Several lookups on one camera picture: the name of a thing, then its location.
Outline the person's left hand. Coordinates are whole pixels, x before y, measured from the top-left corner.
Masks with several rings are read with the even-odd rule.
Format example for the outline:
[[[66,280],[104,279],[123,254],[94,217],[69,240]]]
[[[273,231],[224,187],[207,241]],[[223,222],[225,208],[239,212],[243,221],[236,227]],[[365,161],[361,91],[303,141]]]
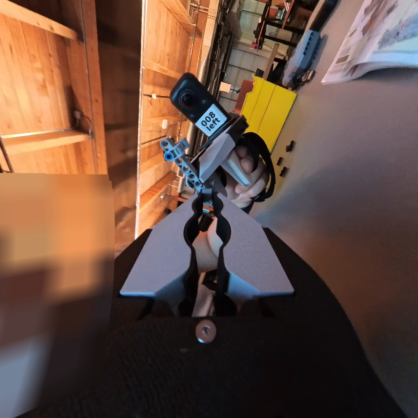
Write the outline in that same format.
[[[267,186],[270,175],[261,158],[258,159],[258,166],[254,169],[254,159],[248,148],[240,145],[235,147],[241,169],[250,177],[250,184],[243,186],[239,184],[229,173],[226,175],[226,186],[228,198],[238,207],[246,208],[251,205],[253,198],[258,196]]]

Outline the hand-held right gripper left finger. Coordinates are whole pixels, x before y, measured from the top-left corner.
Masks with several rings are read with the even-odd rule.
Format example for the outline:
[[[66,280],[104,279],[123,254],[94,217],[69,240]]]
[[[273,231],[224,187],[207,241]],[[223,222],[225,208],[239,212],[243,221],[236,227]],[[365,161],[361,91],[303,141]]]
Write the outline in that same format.
[[[120,295],[165,301],[176,315],[191,316],[199,280],[192,244],[202,212],[203,196],[196,194],[151,229]]]

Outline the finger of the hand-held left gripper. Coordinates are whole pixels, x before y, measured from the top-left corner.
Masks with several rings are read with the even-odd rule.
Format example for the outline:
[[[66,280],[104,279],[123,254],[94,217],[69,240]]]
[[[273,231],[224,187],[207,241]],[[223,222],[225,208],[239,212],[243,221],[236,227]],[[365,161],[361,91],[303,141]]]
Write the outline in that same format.
[[[223,169],[216,169],[211,175],[211,188],[213,192],[227,197],[227,177]]]
[[[222,166],[236,181],[238,180],[238,155],[235,141],[224,132],[209,145],[199,158],[199,180],[205,183],[219,166]]]

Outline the grey beam assembly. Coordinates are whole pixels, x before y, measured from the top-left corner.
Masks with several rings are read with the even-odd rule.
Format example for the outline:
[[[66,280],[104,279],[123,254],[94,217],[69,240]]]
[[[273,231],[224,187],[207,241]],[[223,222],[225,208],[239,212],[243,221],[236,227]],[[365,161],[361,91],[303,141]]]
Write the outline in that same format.
[[[188,187],[195,189],[197,193],[203,193],[205,188],[204,182],[199,178],[196,168],[185,152],[189,146],[190,144],[186,138],[175,142],[172,137],[165,137],[160,141],[165,162],[175,163],[185,175],[185,183],[187,183]]]

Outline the yellow storage bin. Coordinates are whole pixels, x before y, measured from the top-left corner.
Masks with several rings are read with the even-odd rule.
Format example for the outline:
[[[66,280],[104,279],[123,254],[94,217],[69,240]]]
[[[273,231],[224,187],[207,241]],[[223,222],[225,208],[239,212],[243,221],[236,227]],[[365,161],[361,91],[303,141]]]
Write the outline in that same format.
[[[253,75],[253,89],[245,96],[241,115],[246,118],[246,132],[256,133],[271,153],[297,98],[295,91]]]

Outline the grey desk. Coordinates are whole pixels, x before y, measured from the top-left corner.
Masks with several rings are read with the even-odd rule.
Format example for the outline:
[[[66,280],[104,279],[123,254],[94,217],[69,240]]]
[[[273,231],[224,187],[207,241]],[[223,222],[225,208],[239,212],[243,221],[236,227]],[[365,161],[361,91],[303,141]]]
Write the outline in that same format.
[[[252,215],[334,293],[375,372],[417,417],[417,69],[322,85],[363,1],[339,1],[316,75],[273,155],[295,141],[283,186]]]

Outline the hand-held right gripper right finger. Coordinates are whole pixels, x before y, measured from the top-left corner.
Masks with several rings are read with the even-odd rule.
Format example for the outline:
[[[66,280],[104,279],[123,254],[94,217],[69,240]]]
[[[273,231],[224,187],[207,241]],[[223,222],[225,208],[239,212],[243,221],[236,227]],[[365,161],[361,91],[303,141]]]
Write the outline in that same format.
[[[227,197],[213,192],[222,241],[214,296],[217,316],[235,316],[249,300],[291,295],[294,288],[263,227]]]

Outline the grey battery box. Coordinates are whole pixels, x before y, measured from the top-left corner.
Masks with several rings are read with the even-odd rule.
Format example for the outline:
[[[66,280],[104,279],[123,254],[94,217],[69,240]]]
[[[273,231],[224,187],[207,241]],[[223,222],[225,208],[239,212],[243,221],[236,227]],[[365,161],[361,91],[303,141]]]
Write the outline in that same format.
[[[306,31],[284,67],[281,81],[284,88],[294,91],[314,78],[316,71],[311,66],[327,39],[327,35],[321,36],[318,31]]]

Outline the open instruction booklet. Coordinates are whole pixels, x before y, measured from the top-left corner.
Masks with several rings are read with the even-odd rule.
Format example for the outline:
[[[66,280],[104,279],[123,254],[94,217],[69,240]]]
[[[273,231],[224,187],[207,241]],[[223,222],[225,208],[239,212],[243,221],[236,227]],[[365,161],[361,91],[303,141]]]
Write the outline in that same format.
[[[321,83],[357,79],[370,71],[418,66],[418,2],[364,1]]]

